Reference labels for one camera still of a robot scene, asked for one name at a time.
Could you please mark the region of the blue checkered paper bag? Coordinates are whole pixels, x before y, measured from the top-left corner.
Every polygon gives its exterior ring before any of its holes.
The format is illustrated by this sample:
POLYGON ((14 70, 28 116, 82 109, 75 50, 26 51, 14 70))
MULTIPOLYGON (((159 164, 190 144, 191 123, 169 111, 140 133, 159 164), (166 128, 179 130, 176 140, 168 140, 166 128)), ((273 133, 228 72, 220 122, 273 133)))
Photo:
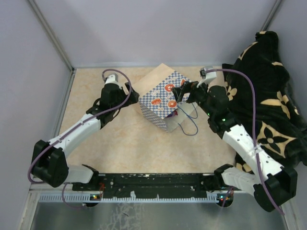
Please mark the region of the blue checkered paper bag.
POLYGON ((172 69, 171 67, 160 64, 138 82, 133 85, 134 90, 139 96, 140 113, 152 122, 154 125, 166 132, 172 132, 180 127, 187 136, 194 136, 199 129, 195 123, 198 114, 195 117, 191 113, 196 111, 196 103, 186 103, 189 94, 185 94, 182 102, 176 102, 172 93, 172 88, 181 86, 189 78, 172 69), (167 118, 174 110, 177 110, 178 116, 167 118), (195 133, 188 133, 182 127, 182 122, 189 119, 195 126, 195 133))

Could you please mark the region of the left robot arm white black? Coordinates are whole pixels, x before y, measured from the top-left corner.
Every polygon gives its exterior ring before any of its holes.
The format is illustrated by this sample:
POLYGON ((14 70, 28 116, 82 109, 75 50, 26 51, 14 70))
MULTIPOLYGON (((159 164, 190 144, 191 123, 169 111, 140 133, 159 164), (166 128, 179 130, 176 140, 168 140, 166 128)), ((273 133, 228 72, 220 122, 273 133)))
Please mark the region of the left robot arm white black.
POLYGON ((128 92, 115 82, 106 83, 99 102, 82 118, 62 134, 49 141, 38 141, 34 146, 28 176, 35 176, 43 183, 56 188, 65 183, 82 183, 89 190, 100 184, 95 170, 86 165, 67 164, 67 157, 88 137, 111 122, 115 112, 138 102, 139 94, 130 82, 125 83, 128 92))

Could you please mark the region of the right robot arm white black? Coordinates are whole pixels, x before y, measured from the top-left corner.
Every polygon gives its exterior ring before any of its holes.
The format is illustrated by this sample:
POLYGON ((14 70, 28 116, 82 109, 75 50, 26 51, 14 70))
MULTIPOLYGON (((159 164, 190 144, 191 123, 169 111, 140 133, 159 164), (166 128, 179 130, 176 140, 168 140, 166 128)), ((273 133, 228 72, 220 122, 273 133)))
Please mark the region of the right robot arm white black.
POLYGON ((213 133, 230 145, 252 169, 253 174, 225 164, 214 171, 214 184, 224 190, 236 187, 252 196, 259 206, 272 212, 296 195, 297 172, 283 167, 261 146, 255 146, 252 137, 228 108, 228 97, 222 86, 208 87, 198 81, 184 82, 172 88, 177 103, 189 94, 187 103, 196 103, 207 115, 213 133))

